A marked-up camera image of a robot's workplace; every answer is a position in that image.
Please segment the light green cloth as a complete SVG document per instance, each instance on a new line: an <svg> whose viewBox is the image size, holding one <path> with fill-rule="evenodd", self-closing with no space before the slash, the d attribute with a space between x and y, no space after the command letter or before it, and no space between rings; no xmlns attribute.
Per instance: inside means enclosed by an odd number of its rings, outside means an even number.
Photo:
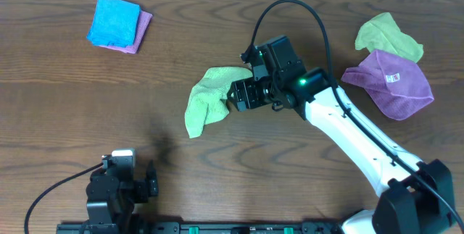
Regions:
<svg viewBox="0 0 464 234"><path fill-rule="evenodd" d="M227 93L232 82L247 79L252 72L243 67L211 67L191 89L184 119L189 138L199 137L205 125L219 122L229 114Z"/></svg>

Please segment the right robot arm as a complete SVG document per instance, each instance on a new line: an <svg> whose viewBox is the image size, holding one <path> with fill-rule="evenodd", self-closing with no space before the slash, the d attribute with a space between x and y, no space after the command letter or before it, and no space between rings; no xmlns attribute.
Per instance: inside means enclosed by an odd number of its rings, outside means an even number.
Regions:
<svg viewBox="0 0 464 234"><path fill-rule="evenodd" d="M286 75L231 84L228 100L240 111L271 105L293 109L322 130L357 165L379 197L337 227L339 233L442 233L463 225L455 209L452 176L438 159L426 164L374 125L325 72Z"/></svg>

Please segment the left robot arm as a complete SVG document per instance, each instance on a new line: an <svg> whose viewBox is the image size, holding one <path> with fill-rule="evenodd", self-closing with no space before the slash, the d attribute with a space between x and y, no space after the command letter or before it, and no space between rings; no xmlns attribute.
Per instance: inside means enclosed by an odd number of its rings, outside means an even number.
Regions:
<svg viewBox="0 0 464 234"><path fill-rule="evenodd" d="M159 193L153 162L145 178L136 180L134 158L106 157L103 167L91 174L86 188L88 231L90 233L150 233L152 224L133 211Z"/></svg>

